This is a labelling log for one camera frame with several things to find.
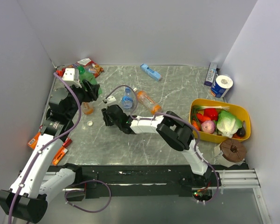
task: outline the bottle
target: bottle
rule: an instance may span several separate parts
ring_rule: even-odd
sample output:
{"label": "bottle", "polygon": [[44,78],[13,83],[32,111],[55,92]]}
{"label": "bottle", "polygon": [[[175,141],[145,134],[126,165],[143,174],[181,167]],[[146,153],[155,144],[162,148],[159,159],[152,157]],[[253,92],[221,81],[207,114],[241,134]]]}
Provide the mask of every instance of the bottle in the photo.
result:
{"label": "bottle", "polygon": [[157,112],[162,112],[162,107],[154,102],[146,92],[142,90],[138,90],[137,88],[133,89],[137,95],[137,99],[140,103],[142,103],[152,115]]}
{"label": "bottle", "polygon": [[91,103],[83,102],[81,105],[81,109],[84,114],[89,115],[92,114],[94,108]]}
{"label": "bottle", "polygon": [[133,96],[131,95],[131,92],[130,88],[125,88],[125,95],[121,100],[124,109],[131,109],[133,106]]}
{"label": "bottle", "polygon": [[[79,66],[78,67],[79,70],[79,79],[80,79],[80,84],[85,88],[84,84],[82,83],[82,80],[86,79],[88,82],[90,82],[92,85],[96,85],[98,84],[98,82],[96,81],[94,75],[88,71],[85,70],[85,68],[83,66]],[[99,88],[98,90],[98,94],[102,94],[102,89]]]}

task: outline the gray marble tabletop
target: gray marble tabletop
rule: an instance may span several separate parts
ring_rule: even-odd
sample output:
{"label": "gray marble tabletop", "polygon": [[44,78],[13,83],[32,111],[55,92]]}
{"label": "gray marble tabletop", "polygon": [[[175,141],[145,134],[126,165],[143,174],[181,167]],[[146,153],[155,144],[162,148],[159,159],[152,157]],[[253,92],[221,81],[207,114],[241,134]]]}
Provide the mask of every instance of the gray marble tabletop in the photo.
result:
{"label": "gray marble tabletop", "polygon": [[[93,102],[95,111],[90,115],[82,114],[76,129],[69,137],[73,140],[69,151],[59,162],[78,165],[183,165],[186,159],[175,151],[157,134],[142,133],[126,135],[117,127],[106,127],[101,109],[103,96],[115,87],[127,84],[146,91],[158,102],[164,111],[173,111],[188,121],[193,100],[206,98],[220,100],[210,94],[210,87],[203,85],[207,68],[192,66],[151,66],[163,77],[157,82],[143,72],[140,66],[103,66],[105,72],[97,78],[103,90],[102,96]],[[56,80],[54,88],[63,87]],[[118,89],[113,96],[121,100],[124,88]],[[141,104],[134,115],[148,116],[150,112]],[[200,141],[198,146],[206,160],[215,164],[213,156],[215,143]]]}

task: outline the eggplant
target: eggplant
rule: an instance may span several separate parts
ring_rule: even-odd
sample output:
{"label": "eggplant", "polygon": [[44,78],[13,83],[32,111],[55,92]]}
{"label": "eggplant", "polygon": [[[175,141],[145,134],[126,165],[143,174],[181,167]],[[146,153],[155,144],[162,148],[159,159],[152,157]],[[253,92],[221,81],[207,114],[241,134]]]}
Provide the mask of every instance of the eggplant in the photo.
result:
{"label": "eggplant", "polygon": [[245,130],[244,126],[242,126],[241,128],[238,129],[237,135],[239,137],[244,137],[246,135],[246,130]]}

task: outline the green bottle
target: green bottle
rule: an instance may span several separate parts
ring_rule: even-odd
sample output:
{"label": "green bottle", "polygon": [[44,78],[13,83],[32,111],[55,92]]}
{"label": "green bottle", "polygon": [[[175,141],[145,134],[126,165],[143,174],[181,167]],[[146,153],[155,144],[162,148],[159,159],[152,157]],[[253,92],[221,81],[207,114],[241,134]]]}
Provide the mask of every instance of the green bottle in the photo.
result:
{"label": "green bottle", "polygon": [[[86,79],[88,82],[90,82],[92,85],[96,85],[98,84],[98,82],[96,81],[94,75],[88,71],[85,70],[85,68],[83,68],[83,66],[79,66],[78,67],[79,70],[79,79],[80,79],[80,84],[85,88],[84,84],[82,83],[82,80]],[[99,88],[98,90],[98,94],[102,94],[102,88]]]}

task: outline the yellow basket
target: yellow basket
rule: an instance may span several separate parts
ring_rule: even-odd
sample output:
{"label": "yellow basket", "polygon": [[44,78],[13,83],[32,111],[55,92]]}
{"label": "yellow basket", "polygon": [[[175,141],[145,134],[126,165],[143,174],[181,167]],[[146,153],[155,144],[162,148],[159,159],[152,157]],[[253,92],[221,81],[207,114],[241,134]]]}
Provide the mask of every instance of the yellow basket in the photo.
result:
{"label": "yellow basket", "polygon": [[[232,113],[233,115],[237,116],[238,119],[240,119],[242,122],[245,122],[245,130],[246,130],[246,135],[241,138],[241,139],[236,139],[238,141],[244,141],[250,137],[251,134],[251,124],[250,124],[250,118],[248,112],[240,106],[233,105],[233,104],[228,104],[224,102],[219,102],[215,100],[209,100],[209,99],[196,99],[192,102],[191,109],[190,109],[190,116],[189,116],[189,123],[191,123],[191,112],[192,108],[195,105],[200,105],[200,106],[228,106],[229,107],[229,112]],[[215,135],[215,134],[208,134],[205,132],[200,132],[200,139],[204,141],[211,141],[215,143],[221,143],[224,140],[228,139],[227,137],[223,137],[221,135]]]}

